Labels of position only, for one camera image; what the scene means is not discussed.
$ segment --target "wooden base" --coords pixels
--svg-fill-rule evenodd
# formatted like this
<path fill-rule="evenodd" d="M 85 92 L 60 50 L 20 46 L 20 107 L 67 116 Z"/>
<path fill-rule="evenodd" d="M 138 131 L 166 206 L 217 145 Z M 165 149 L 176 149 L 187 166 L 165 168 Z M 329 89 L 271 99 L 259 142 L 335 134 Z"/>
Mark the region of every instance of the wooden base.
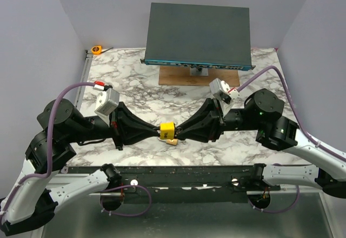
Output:
<path fill-rule="evenodd" d="M 239 87 L 237 70 L 208 69 L 208 76 L 190 76 L 190 68 L 160 66 L 159 85 L 209 85 L 216 78 L 224 80 L 230 87 Z"/>

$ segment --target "small orange object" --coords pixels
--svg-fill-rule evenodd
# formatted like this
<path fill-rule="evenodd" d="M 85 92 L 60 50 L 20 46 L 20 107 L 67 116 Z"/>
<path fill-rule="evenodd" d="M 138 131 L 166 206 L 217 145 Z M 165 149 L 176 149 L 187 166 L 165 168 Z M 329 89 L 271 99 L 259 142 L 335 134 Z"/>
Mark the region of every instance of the small orange object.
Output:
<path fill-rule="evenodd" d="M 101 46 L 94 46 L 91 48 L 91 52 L 94 55 L 100 55 L 102 52 L 102 47 Z"/>

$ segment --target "table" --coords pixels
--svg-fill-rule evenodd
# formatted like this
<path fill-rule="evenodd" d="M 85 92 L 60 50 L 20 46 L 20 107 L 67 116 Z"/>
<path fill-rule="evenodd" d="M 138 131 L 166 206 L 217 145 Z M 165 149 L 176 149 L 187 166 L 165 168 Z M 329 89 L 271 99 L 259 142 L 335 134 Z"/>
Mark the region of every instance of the table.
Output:
<path fill-rule="evenodd" d="M 159 66 L 141 64 L 145 49 L 114 49 L 94 56 L 88 81 L 104 81 L 120 92 L 120 101 L 141 119 L 159 125 L 161 122 L 180 124 L 193 115 L 207 97 L 209 87 L 179 87 L 158 85 Z M 244 83 L 263 68 L 281 66 L 274 49 L 252 49 L 253 71 L 239 71 Z M 243 106 L 244 100 L 254 91 L 267 88 L 285 100 L 283 115 L 294 120 L 280 79 L 272 70 L 262 75 L 242 91 L 243 98 L 234 108 Z M 81 112 L 94 115 L 98 91 L 85 89 Z M 157 138 L 149 138 L 124 150 L 115 149 L 112 139 L 100 144 L 79 147 L 73 144 L 77 155 L 68 166 L 100 166 L 113 163 L 118 166 L 198 166 L 198 165 L 249 165 L 254 163 L 305 164 L 294 155 L 271 151 L 255 142 L 256 131 L 226 132 L 215 143 L 179 141 L 170 146 Z"/>

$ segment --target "black cable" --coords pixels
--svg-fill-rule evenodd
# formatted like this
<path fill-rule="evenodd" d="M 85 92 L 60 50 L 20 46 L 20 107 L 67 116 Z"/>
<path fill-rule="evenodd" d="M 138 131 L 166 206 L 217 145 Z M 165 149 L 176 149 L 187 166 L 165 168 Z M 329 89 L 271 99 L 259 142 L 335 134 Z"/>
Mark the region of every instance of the black cable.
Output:
<path fill-rule="evenodd" d="M 87 143 L 84 143 L 84 142 L 77 142 L 77 144 L 79 146 L 85 146 L 85 145 L 88 145 L 88 144 L 97 144 L 97 143 L 101 143 L 101 142 L 104 142 L 106 139 L 102 139 L 102 140 L 99 140 L 99 141 L 92 141 L 92 142 L 87 142 Z"/>
<path fill-rule="evenodd" d="M 106 51 L 109 51 L 109 50 L 111 50 L 111 49 L 113 49 L 113 47 L 112 47 L 112 48 L 109 48 L 109 49 L 107 49 L 107 50 L 101 51 L 101 54 L 102 54 L 102 53 L 105 53 Z"/>

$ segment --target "wire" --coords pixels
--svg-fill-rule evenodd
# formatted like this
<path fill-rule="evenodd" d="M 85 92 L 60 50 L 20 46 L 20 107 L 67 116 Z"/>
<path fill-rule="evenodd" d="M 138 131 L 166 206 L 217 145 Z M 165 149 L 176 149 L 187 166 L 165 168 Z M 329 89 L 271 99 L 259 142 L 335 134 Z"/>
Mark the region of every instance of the wire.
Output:
<path fill-rule="evenodd" d="M 246 81 L 244 84 L 242 84 L 239 88 L 237 88 L 238 92 L 242 91 L 244 88 L 246 88 L 250 83 L 252 83 L 255 79 L 257 79 L 259 76 L 261 76 L 262 74 L 264 74 L 265 72 L 267 72 L 268 70 L 270 69 L 274 69 L 276 71 L 276 73 L 278 74 L 280 80 L 281 80 L 281 83 L 282 83 L 282 86 L 283 86 L 283 89 L 285 90 L 285 94 L 286 94 L 286 97 L 287 97 L 287 100 L 292 108 L 292 111 L 293 111 L 293 114 L 294 116 L 296 117 L 297 119 L 297 122 L 300 126 L 300 129 L 302 131 L 302 133 L 305 135 L 305 137 L 310 141 L 312 142 L 314 145 L 316 145 L 317 147 L 321 148 L 323 151 L 325 151 L 326 153 L 338 158 L 339 160 L 343 161 L 343 162 L 346 162 L 346 157 L 343 157 L 337 153 L 335 153 L 334 151 L 328 149 L 327 147 L 323 146 L 323 145 L 320 145 L 319 142 L 315 141 L 311 135 L 305 130 L 305 128 L 303 127 L 302 123 L 301 123 L 301 120 L 298 116 L 298 113 L 297 113 L 297 110 L 295 109 L 294 105 L 293 105 L 293 100 L 291 98 L 291 95 L 290 95 L 290 92 L 288 90 L 288 87 L 285 83 L 285 79 L 283 78 L 281 72 L 279 71 L 279 69 L 275 66 L 269 66 L 263 70 L 261 70 L 259 73 L 257 73 L 255 76 L 253 76 L 251 79 L 249 79 L 248 81 Z"/>
<path fill-rule="evenodd" d="M 103 207 L 103 198 L 101 198 L 101 200 L 100 200 L 100 205 L 102 207 L 102 211 L 101 212 L 105 211 L 105 212 L 107 212 L 109 214 L 112 214 L 112 215 L 119 215 L 119 216 L 125 216 L 125 217 L 141 216 L 141 215 L 144 215 L 146 212 L 148 212 L 148 210 L 151 207 L 152 199 L 151 199 L 151 195 L 150 195 L 149 190 L 144 188 L 144 187 L 142 187 L 142 186 L 139 186 L 139 185 L 125 185 L 125 186 L 120 186 L 120 187 L 116 187 L 116 188 L 106 189 L 106 190 L 101 191 L 101 193 L 106 193 L 106 192 L 110 192 L 110 191 L 114 191 L 114 190 L 119 190 L 119 189 L 123 189 L 123 188 L 133 188 L 133 187 L 141 188 L 148 194 L 149 205 L 148 205 L 148 207 L 144 211 L 142 211 L 140 213 L 137 213 L 137 214 L 122 214 L 122 213 L 117 213 L 117 212 L 114 212 L 114 211 L 108 211 L 108 210 L 104 209 L 104 207 Z"/>
<path fill-rule="evenodd" d="M 104 50 L 104 51 L 101 51 L 100 54 L 105 53 L 105 52 L 107 52 L 107 51 L 109 51 L 109 50 L 111 50 L 111 49 L 113 49 L 113 47 L 112 47 L 112 48 L 109 48 L 109 49 L 106 49 L 106 50 Z"/>
<path fill-rule="evenodd" d="M 266 209 L 261 209 L 261 208 L 258 208 L 258 207 L 255 207 L 254 204 L 248 199 L 248 202 L 249 204 L 252 206 L 252 208 L 254 210 L 257 210 L 257 211 L 260 211 L 262 213 L 267 213 L 267 214 L 279 214 L 279 213 L 283 213 L 283 212 L 287 212 L 288 210 L 291 210 L 293 207 L 295 207 L 297 204 L 298 204 L 298 201 L 299 201 L 299 198 L 301 197 L 301 192 L 300 192 L 300 189 L 299 189 L 299 186 L 296 186 L 297 187 L 297 195 L 296 195 L 296 199 L 294 200 L 294 202 L 284 208 L 284 209 L 281 209 L 281 210 L 266 210 Z"/>
<path fill-rule="evenodd" d="M 9 194 L 7 201 L 4 205 L 4 208 L 1 209 L 1 214 L 0 214 L 0 224 L 2 223 L 2 218 L 4 214 L 6 213 L 8 207 L 10 206 L 10 203 L 12 202 L 13 198 L 17 194 L 20 186 L 28 179 L 33 178 L 33 177 L 38 177 L 42 179 L 47 179 L 50 177 L 52 173 L 52 166 L 53 166 L 53 152 L 52 152 L 52 147 L 53 147 L 53 127 L 54 127 L 54 118 L 56 116 L 56 112 L 58 109 L 58 106 L 63 99 L 63 97 L 72 89 L 82 87 L 82 86 L 94 86 L 94 83 L 90 82 L 81 82 L 81 83 L 76 83 L 73 85 L 70 85 L 69 87 L 65 88 L 60 95 L 55 99 L 53 107 L 50 112 L 49 116 L 49 121 L 48 121 L 48 129 L 47 129 L 47 172 L 44 174 L 38 174 L 38 173 L 33 173 L 33 174 L 28 174 L 21 178 L 18 183 L 15 184 L 13 190 Z"/>
<path fill-rule="evenodd" d="M 104 142 L 106 139 L 102 139 L 102 140 L 99 140 L 99 141 L 91 141 L 91 142 L 77 142 L 77 144 L 79 146 L 85 146 L 85 145 L 89 145 L 89 144 L 98 144 L 98 143 L 102 143 Z"/>

